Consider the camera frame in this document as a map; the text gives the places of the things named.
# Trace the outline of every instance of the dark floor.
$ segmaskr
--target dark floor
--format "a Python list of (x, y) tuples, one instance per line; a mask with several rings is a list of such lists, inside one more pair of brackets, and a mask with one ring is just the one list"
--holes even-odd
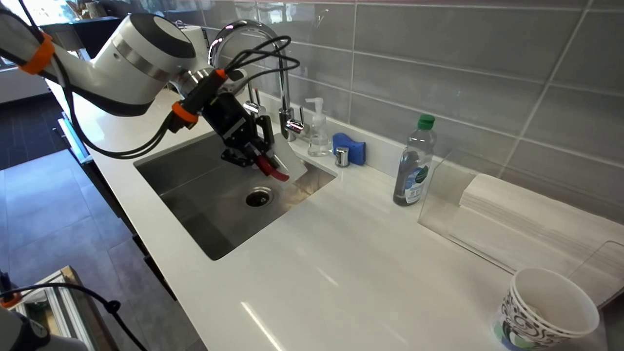
[(0, 169), (36, 160), (65, 148), (55, 132), (61, 107), (47, 93), (0, 103)]
[[(121, 300), (121, 316), (149, 349), (205, 349), (145, 265), (129, 228), (67, 150), (0, 171), (0, 271), (32, 284), (63, 265), (73, 265), (86, 286)], [(104, 318), (120, 349), (133, 351)]]

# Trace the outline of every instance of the sink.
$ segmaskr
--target sink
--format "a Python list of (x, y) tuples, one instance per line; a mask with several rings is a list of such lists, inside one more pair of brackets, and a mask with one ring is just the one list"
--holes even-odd
[(211, 259), (225, 257), (334, 179), (307, 163), (309, 173), (281, 183), (258, 167), (223, 162), (223, 150), (213, 134), (137, 162), (143, 177)]

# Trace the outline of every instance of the sink drain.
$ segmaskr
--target sink drain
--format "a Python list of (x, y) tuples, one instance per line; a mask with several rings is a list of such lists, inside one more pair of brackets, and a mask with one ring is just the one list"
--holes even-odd
[(264, 206), (272, 201), (272, 187), (254, 187), (252, 193), (248, 193), (246, 202), (250, 206)]

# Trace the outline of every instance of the plastic water bottle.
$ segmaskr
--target plastic water bottle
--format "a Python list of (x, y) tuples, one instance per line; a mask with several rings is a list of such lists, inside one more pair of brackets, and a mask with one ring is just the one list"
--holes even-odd
[(394, 185), (394, 202), (400, 206), (410, 206), (424, 197), (435, 144), (433, 123), (435, 117), (422, 115), (418, 128), (408, 138)]

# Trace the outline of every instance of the gray tile wall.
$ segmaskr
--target gray tile wall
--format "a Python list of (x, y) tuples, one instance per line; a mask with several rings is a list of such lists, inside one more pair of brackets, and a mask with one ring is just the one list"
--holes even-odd
[(439, 154), (624, 222), (624, 0), (217, 0), (205, 17), (293, 35), (295, 103), (324, 95), (400, 142), (433, 113)]

